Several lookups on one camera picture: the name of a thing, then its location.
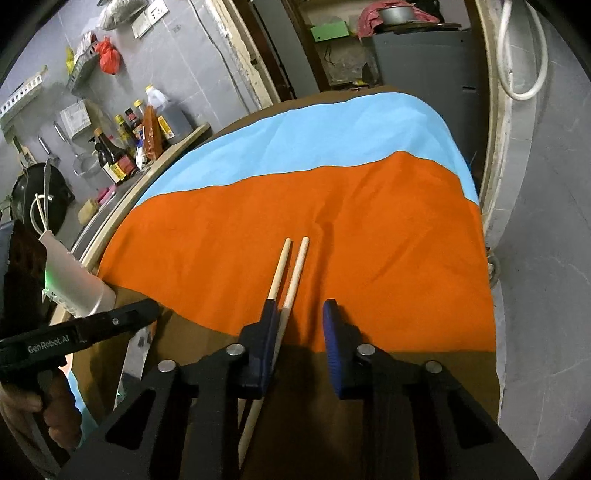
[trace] red plastic bag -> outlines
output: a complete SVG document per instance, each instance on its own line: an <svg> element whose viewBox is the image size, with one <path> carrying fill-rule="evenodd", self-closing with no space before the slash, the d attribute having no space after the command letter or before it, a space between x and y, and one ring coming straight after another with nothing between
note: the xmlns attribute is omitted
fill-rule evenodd
<svg viewBox="0 0 591 480"><path fill-rule="evenodd" d="M114 75L119 71L121 67L121 53L113 46L109 37L105 37L103 41L98 42L95 50L100 55L99 64L103 72Z"/></svg>

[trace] red cloth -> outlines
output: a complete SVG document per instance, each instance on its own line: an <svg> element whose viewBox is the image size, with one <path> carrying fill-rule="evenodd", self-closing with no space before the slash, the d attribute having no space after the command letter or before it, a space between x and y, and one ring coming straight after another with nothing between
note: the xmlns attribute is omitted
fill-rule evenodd
<svg viewBox="0 0 591 480"><path fill-rule="evenodd" d="M359 20L357 21L357 36L359 38L371 37L374 34L375 27L384 23L379 16L378 10L386 7L401 7L403 5L407 7L411 6L411 4L405 2L404 0L382 0L365 7L359 16ZM424 12L414 5L412 5L412 7L417 20L433 23L440 22L437 17Z"/></svg>

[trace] wok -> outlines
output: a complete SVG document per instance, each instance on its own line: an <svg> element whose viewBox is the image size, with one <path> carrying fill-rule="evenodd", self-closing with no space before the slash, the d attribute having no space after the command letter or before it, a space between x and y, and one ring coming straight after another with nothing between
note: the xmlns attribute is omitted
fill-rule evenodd
<svg viewBox="0 0 591 480"><path fill-rule="evenodd" d="M43 194L43 168L44 163L37 163L24 170L17 178L12 188L10 201L10 216L19 219L33 232L35 232L29 211L35 201L35 194ZM66 180L58 168L51 165L51 179L49 182L49 220L48 228L57 233L64 223L68 206L74 201L74 194L68 188ZM38 212L35 213L35 221L42 225Z"/></svg>

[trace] green box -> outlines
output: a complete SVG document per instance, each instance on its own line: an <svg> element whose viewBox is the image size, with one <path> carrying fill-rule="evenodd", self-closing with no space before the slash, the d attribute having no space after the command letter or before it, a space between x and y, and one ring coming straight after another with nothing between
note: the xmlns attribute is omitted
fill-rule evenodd
<svg viewBox="0 0 591 480"><path fill-rule="evenodd" d="M344 21L316 25L310 29L316 42L333 38L348 37L349 29Z"/></svg>

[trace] wall switch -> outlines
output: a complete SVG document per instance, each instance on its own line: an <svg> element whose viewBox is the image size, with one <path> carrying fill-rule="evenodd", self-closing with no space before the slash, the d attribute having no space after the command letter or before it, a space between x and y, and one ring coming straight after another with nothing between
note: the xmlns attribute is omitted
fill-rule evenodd
<svg viewBox="0 0 591 480"><path fill-rule="evenodd" d="M146 12L141 12L138 15L138 18L136 18L131 24L131 30L134 32L135 38L143 37L150 28L152 28L152 24L150 23Z"/></svg>
<svg viewBox="0 0 591 480"><path fill-rule="evenodd" d="M146 15L150 24L154 25L158 20L168 13L168 7L164 3L164 0L154 0L148 5L146 9Z"/></svg>

